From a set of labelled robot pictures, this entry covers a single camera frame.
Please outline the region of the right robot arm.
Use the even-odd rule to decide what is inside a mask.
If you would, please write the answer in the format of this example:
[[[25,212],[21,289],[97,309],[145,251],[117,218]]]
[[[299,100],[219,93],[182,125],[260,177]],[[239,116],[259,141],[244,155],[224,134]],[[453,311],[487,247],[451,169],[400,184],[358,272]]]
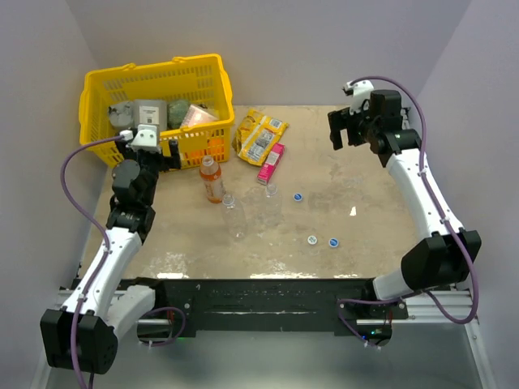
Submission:
[[[374,89],[368,81],[348,83],[343,90],[350,106],[328,113],[334,149],[369,144],[403,194],[419,238],[399,269],[376,277],[373,291],[361,299],[363,313],[380,318],[394,298],[465,281],[467,263],[475,260],[482,242],[450,210],[420,152],[418,132],[404,127],[401,94]]]

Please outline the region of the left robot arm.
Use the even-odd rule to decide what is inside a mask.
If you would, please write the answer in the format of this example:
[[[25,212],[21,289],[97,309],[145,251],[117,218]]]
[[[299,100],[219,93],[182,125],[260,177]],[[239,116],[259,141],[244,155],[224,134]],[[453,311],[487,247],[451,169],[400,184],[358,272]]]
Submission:
[[[183,310],[168,306],[168,298],[151,286],[131,286],[123,296],[114,294],[129,262],[144,244],[154,221],[152,209],[159,173],[180,165],[178,156],[164,156],[160,137],[152,130],[124,130],[112,138],[123,156],[113,170],[113,195],[105,225],[71,196],[66,168],[60,170],[62,190],[71,204],[101,233],[102,242],[84,278],[57,309],[41,317],[41,335],[49,366],[73,370],[82,388],[91,387],[85,374],[105,374],[118,352],[122,337],[141,318],[178,320],[164,344],[174,342],[187,324]]]

